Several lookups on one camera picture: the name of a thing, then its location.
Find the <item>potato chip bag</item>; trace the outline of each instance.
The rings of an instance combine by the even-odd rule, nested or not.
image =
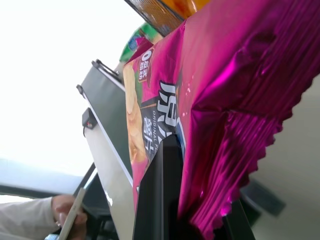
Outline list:
[[[134,204],[159,143],[183,155],[178,216],[205,239],[320,72],[320,1],[213,0],[124,68]]]

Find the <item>snack bag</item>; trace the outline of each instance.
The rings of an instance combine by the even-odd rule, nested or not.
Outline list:
[[[142,37],[148,39],[153,44],[156,44],[163,38],[150,24],[145,22],[133,33],[125,45],[119,60],[121,63],[126,63],[132,57],[138,47],[137,39]]]
[[[159,143],[177,134],[178,216],[211,240],[320,72],[319,23],[320,1],[213,0],[142,44],[123,71],[135,206]]]

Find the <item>bright window light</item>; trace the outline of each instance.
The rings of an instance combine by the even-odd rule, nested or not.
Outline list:
[[[83,176],[93,158],[76,89],[143,19],[123,0],[0,1],[0,159]]]

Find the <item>phone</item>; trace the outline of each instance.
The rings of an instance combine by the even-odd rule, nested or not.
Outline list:
[[[76,196],[74,203],[66,216],[65,222],[59,234],[58,240],[67,240],[70,230],[74,224],[76,216],[81,208],[82,202],[84,200],[86,194],[86,190],[84,188],[80,188],[78,195]]]

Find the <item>green package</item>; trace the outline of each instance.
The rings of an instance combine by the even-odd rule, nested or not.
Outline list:
[[[134,32],[128,43],[125,45],[120,57],[120,62],[126,63],[132,57],[138,47],[136,39],[145,37],[152,42],[157,35],[158,32],[151,25],[144,23]]]

